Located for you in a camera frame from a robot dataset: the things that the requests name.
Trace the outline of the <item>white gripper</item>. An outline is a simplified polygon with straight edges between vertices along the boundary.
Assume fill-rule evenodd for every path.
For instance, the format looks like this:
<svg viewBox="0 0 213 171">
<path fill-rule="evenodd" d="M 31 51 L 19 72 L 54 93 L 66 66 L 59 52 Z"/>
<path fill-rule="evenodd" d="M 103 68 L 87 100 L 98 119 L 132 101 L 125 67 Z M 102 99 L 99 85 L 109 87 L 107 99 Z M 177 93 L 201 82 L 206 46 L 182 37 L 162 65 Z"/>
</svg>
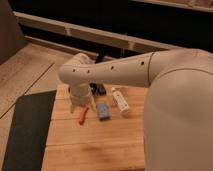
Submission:
<svg viewBox="0 0 213 171">
<path fill-rule="evenodd" d="M 70 112 L 73 113 L 77 106 L 84 107 L 93 107 L 93 95 L 91 88 L 88 84 L 81 85 L 70 85 L 69 86 L 70 94 Z"/>
</svg>

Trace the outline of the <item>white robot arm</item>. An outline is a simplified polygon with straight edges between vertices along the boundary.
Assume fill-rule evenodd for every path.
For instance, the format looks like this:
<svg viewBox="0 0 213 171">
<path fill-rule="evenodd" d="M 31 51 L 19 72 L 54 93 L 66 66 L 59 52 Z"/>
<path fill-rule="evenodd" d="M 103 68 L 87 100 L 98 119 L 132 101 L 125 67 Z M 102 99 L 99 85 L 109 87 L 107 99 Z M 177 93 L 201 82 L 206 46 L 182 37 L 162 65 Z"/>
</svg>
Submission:
<svg viewBox="0 0 213 171">
<path fill-rule="evenodd" d="M 98 64 L 79 53 L 59 78 L 76 105 L 91 101 L 91 83 L 146 87 L 146 171 L 213 171 L 213 53 L 185 48 Z"/>
</svg>

